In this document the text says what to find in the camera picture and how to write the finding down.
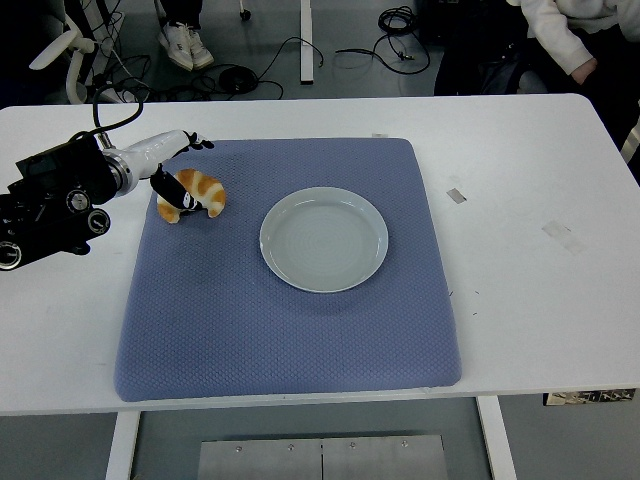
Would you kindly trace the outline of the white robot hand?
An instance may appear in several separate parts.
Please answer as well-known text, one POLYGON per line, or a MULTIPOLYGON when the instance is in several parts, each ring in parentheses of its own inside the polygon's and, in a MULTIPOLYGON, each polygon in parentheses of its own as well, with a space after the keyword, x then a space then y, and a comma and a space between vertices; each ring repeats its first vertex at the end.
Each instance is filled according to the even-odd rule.
POLYGON ((110 153, 110 162, 120 179, 118 193, 132 191, 141 179, 148 179, 157 193, 160 215, 176 223, 184 212, 205 210, 211 218, 224 208, 224 189, 219 181, 193 169, 170 174, 163 164, 190 149, 212 149, 214 144, 197 133, 173 130, 110 153))

